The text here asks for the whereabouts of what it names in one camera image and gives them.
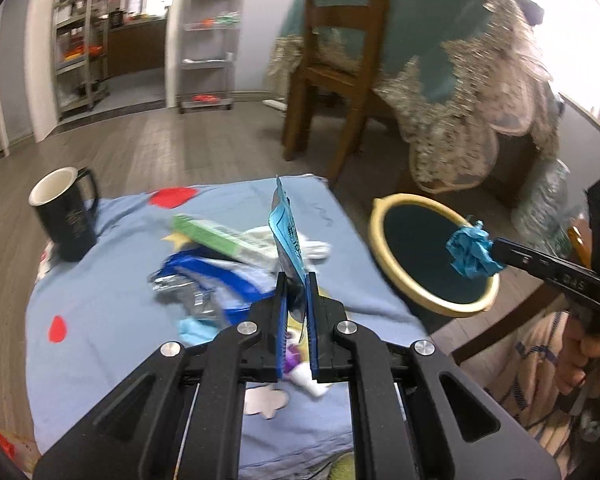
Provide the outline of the person's right hand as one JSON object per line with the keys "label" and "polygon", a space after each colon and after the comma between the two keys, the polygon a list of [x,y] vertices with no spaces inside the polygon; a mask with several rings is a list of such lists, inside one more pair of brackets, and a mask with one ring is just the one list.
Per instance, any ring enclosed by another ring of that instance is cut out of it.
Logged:
{"label": "person's right hand", "polygon": [[[560,394],[568,396],[578,385],[586,383],[585,367],[595,361],[600,366],[600,334],[585,333],[582,323],[570,315],[562,333],[562,350],[557,358],[555,382]],[[600,399],[600,367],[591,387],[592,398]]]}

